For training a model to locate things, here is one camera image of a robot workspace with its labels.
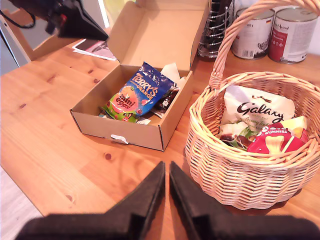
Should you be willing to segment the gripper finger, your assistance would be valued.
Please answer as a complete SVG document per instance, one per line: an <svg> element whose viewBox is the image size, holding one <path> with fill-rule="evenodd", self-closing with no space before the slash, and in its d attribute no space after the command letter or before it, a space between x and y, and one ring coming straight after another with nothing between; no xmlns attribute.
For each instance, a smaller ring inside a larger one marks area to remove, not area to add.
<svg viewBox="0 0 320 240"><path fill-rule="evenodd" d="M59 8L60 38L106 41L108 34L84 9L81 0L63 0Z"/></svg>
<svg viewBox="0 0 320 240"><path fill-rule="evenodd" d="M108 210L107 240L143 240L165 196L165 163L159 162L125 198Z"/></svg>
<svg viewBox="0 0 320 240"><path fill-rule="evenodd" d="M219 233L222 228L217 223L231 213L204 193L174 161L169 166L169 191L190 240L227 239Z"/></svg>

